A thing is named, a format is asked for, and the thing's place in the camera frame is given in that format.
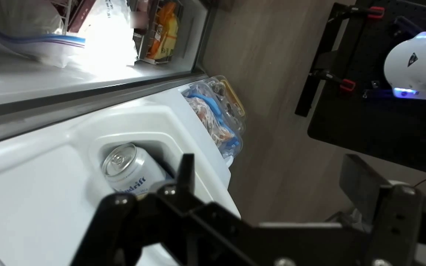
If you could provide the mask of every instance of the refrigerator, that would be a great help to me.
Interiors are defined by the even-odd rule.
[[[184,92],[209,76],[199,62],[215,19],[208,2],[186,0],[172,64],[52,68],[0,46],[0,265],[69,265],[115,189],[107,151],[137,143],[175,173],[196,155],[196,197],[240,216],[230,164]],[[140,265],[177,265],[147,247]]]

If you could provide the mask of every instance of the wooden floor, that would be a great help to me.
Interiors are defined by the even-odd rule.
[[[333,0],[225,0],[205,65],[246,104],[245,151],[231,194],[246,220],[322,222],[351,207],[338,179],[347,151],[308,138],[295,115]],[[363,155],[384,176],[416,183],[426,173]]]

